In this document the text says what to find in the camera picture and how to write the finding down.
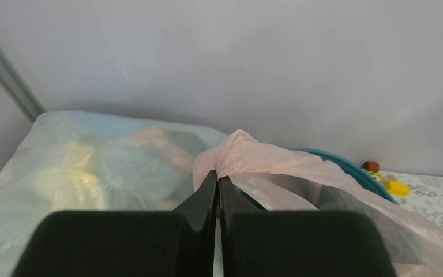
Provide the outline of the large clear bag of bags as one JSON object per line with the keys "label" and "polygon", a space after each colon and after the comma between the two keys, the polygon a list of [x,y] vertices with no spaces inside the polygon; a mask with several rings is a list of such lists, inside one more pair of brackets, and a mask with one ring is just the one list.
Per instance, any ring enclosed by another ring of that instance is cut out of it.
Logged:
{"label": "large clear bag of bags", "polygon": [[52,212],[174,209],[194,193],[195,158],[224,136],[82,111],[40,115],[0,172],[0,276],[11,274]]}

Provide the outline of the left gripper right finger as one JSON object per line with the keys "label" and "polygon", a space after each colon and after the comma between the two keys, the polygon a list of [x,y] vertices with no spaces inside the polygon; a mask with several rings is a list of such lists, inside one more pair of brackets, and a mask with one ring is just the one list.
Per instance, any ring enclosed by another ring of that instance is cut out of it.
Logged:
{"label": "left gripper right finger", "polygon": [[219,181],[225,276],[395,276],[373,222],[350,211],[266,211]]}

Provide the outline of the yellow cube block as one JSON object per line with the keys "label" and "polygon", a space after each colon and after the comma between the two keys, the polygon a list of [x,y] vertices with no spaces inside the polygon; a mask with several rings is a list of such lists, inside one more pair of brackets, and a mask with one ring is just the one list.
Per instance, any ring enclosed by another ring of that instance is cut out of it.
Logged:
{"label": "yellow cube block", "polygon": [[386,183],[384,183],[384,188],[388,193],[397,196],[406,196],[410,193],[410,188],[407,184],[394,180],[388,180]]}

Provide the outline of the left aluminium frame post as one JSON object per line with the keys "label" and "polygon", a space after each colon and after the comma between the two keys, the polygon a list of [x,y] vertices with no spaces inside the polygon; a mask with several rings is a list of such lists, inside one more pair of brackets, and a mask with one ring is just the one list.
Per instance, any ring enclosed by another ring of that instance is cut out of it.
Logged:
{"label": "left aluminium frame post", "polygon": [[0,86],[30,121],[47,112],[1,48]]}

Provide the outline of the floral patterned tablecloth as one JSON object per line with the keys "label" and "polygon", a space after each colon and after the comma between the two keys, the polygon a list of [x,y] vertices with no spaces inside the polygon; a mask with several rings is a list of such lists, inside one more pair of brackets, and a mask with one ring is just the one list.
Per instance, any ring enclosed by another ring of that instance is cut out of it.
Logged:
{"label": "floral patterned tablecloth", "polygon": [[380,174],[385,179],[408,185],[408,195],[392,196],[399,206],[443,228],[443,177],[390,171],[380,171]]}

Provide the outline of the teal plastic trash bin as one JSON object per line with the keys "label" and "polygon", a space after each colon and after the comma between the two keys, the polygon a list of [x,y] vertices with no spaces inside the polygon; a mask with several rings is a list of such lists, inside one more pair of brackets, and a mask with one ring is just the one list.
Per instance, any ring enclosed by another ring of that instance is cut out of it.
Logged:
{"label": "teal plastic trash bin", "polygon": [[387,214],[389,193],[368,173],[327,152],[265,146],[244,156],[230,178],[269,211],[339,209]]}

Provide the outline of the brown cube block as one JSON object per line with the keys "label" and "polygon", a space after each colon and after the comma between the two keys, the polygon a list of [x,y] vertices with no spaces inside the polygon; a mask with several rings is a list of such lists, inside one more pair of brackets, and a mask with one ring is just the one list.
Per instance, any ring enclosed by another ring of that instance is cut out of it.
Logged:
{"label": "brown cube block", "polygon": [[361,168],[372,173],[378,173],[380,165],[375,161],[365,161],[361,164]]}

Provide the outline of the pink plastic trash bag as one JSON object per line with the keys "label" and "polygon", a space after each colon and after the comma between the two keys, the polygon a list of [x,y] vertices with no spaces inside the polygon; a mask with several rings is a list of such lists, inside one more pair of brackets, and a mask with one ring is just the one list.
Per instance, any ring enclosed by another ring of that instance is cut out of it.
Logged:
{"label": "pink plastic trash bag", "polygon": [[195,158],[195,189],[212,170],[219,178],[231,177],[270,211],[362,213],[377,227],[399,276],[443,276],[443,228],[366,190],[336,163],[237,130]]}

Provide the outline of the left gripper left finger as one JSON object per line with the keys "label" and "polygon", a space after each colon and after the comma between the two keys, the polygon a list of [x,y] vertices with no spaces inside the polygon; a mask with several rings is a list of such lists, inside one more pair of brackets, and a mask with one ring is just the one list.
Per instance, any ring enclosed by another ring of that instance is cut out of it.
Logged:
{"label": "left gripper left finger", "polygon": [[59,211],[36,228],[13,276],[212,276],[217,178],[172,211]]}

